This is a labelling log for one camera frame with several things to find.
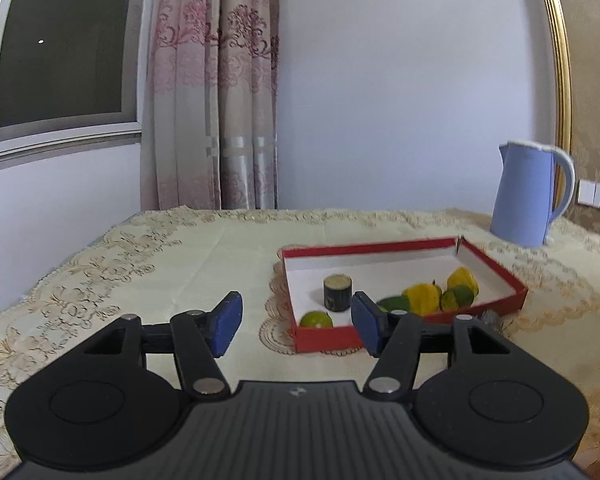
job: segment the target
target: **kettle handle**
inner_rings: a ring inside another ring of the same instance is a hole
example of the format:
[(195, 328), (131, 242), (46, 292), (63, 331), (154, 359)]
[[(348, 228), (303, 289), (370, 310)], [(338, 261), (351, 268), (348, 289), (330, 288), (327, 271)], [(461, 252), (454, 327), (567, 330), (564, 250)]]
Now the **kettle handle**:
[(560, 204), (549, 216), (549, 224), (566, 211), (567, 207), (569, 206), (569, 202), (571, 202), (571, 197), (573, 197), (573, 191), (576, 186), (576, 170), (573, 167), (573, 159), (571, 156), (556, 146), (552, 146), (552, 152), (554, 152), (554, 160), (564, 171), (564, 176), (567, 179), (567, 183), (564, 187), (564, 196), (562, 197)]

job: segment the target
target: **window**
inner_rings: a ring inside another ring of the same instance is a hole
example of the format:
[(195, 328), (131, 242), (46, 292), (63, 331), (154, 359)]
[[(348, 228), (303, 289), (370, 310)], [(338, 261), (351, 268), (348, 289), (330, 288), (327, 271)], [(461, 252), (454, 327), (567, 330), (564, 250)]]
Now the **window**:
[(140, 131), (151, 0), (0, 0), (0, 155)]

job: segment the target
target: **window frame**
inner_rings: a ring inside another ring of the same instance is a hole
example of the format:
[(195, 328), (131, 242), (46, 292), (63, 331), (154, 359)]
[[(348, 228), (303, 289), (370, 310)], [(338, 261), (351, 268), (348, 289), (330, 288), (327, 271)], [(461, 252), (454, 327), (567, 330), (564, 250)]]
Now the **window frame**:
[[(125, 32), (125, 43), (128, 40), (131, 40), (133, 43), (135, 43), (138, 54), (135, 84), (136, 120), (124, 123), (102, 123), (95, 126), (60, 128), (54, 131), (30, 134), (28, 136), (17, 137), (14, 139), (0, 140), (0, 157), (5, 155), (13, 156), (19, 152), (22, 152), (24, 155), (30, 150), (40, 150), (40, 148), (54, 149), (59, 144), (71, 143), (77, 140), (80, 140), (81, 142), (84, 142), (85, 140), (90, 142), (102, 142), (105, 140), (111, 140), (116, 136), (128, 136), (128, 134), (139, 134), (141, 132), (142, 114), (144, 109), (144, 91), (146, 87), (146, 75), (150, 49), (150, 25), (152, 21), (154, 0), (141, 0), (141, 2), (138, 2), (137, 0), (129, 0), (128, 12), (131, 13), (132, 7), (138, 5), (140, 7), (140, 9), (138, 9), (140, 13), (139, 33), (135, 37), (132, 37), (133, 35), (132, 33), (130, 34), (129, 27), (127, 27)], [(2, 46), (2, 37), (10, 7), (11, 0), (0, 0), (0, 49)], [(128, 64), (128, 60), (126, 60), (126, 53), (124, 57), (125, 60), (123, 61), (123, 64)], [(113, 114), (101, 114), (103, 119), (106, 116), (112, 115)], [(66, 118), (57, 118), (37, 122), (48, 123), (49, 121), (57, 121), (58, 123), (62, 124), (62, 122), (66, 122), (66, 120)], [(28, 124), (33, 125), (35, 123), (24, 123), (23, 125), (19, 124), (17, 126), (26, 128), (26, 125)]]

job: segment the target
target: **dark window glass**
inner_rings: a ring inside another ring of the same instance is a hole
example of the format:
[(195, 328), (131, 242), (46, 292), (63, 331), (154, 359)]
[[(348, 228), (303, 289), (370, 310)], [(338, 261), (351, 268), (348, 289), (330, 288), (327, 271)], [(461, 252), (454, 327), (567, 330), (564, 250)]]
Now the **dark window glass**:
[(136, 120), (141, 0), (11, 0), (0, 140)]

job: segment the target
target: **patterned wallpaper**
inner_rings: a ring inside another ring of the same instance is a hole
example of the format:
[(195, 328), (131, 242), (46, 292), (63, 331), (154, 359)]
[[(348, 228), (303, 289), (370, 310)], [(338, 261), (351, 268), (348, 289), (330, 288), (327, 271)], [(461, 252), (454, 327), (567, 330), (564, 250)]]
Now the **patterned wallpaper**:
[[(600, 0), (560, 2), (571, 59), (571, 155), (577, 179), (600, 182)], [(600, 234), (599, 209), (574, 200), (566, 216)]]

